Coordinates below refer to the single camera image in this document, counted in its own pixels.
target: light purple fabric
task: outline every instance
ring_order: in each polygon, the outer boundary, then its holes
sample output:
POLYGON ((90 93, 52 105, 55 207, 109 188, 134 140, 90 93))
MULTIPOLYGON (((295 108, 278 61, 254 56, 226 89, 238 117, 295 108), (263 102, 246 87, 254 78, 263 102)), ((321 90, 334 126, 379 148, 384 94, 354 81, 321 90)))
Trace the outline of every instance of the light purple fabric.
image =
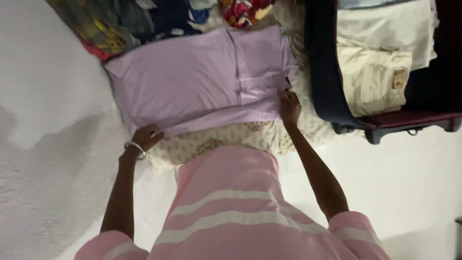
POLYGON ((278 93, 298 65, 281 28, 227 31, 145 45, 106 65, 130 132, 166 136, 279 119, 278 93))

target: lavender shirt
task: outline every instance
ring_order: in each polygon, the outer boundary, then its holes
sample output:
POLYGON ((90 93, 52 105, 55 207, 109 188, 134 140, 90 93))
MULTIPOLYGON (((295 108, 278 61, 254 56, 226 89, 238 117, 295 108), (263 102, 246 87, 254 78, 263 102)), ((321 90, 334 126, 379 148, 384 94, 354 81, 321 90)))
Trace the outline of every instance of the lavender shirt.
POLYGON ((279 119, 278 93, 298 65, 281 28, 209 33, 151 43, 106 65, 130 132, 167 136, 279 119))
POLYGON ((75 260, 389 260, 369 219, 334 216, 329 228, 284 200, 276 159, 223 146, 183 165, 151 253, 118 231, 87 242, 75 260))

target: person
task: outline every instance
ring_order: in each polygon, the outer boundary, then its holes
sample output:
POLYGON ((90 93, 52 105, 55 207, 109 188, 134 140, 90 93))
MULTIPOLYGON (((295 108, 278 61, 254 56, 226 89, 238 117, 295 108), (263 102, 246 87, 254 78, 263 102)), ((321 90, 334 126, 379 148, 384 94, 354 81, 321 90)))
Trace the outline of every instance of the person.
POLYGON ((138 157, 163 134, 139 129, 119 159, 100 235, 75 260, 389 259, 369 219, 348 209, 337 179, 297 127, 295 93, 280 95, 281 117, 300 156, 328 229, 284 200, 276 158, 222 146, 178 170, 178 190, 151 252, 133 243, 133 181, 138 157))

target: hand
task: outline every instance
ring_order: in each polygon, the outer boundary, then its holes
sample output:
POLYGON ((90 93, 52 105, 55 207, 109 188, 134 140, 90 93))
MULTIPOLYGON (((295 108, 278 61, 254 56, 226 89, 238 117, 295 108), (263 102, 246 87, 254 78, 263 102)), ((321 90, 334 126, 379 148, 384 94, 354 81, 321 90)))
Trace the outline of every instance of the hand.
POLYGON ((302 106, 294 92, 284 91, 279 94, 281 99, 281 118, 284 126, 297 127, 298 117, 302 111, 302 106))
MULTIPOLYGON (((142 127, 135 132, 132 137, 132 141, 137 143, 145 152, 147 152, 164 137, 164 133, 162 132, 151 137, 156 131, 159 131, 159 127, 155 124, 142 127)), ((129 145, 125 153, 133 155, 136 158, 141 155, 141 151, 133 145, 129 145)))

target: bedspread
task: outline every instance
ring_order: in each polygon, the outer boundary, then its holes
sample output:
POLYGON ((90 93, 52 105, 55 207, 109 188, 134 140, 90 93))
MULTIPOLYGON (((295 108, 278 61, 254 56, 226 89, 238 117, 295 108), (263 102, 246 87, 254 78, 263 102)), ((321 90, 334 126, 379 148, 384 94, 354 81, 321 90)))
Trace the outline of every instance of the bedspread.
MULTIPOLYGON (((280 23, 289 37, 292 54, 299 63, 299 70, 291 82, 291 90, 297 94, 303 108, 298 126, 312 146, 320 146, 336 139, 360 135, 360 132, 337 135, 329 122, 316 115, 310 97, 309 61, 304 52, 304 9, 303 3, 278 1, 274 5, 272 14, 266 16, 252 29, 258 30, 280 23)), ((211 11, 207 23, 195 27, 206 32, 222 25, 221 14, 215 8, 211 11)), ((166 137, 147 152, 147 159, 154 173, 162 173, 221 145, 238 145, 282 155, 295 151, 282 122, 268 121, 229 124, 166 137)))

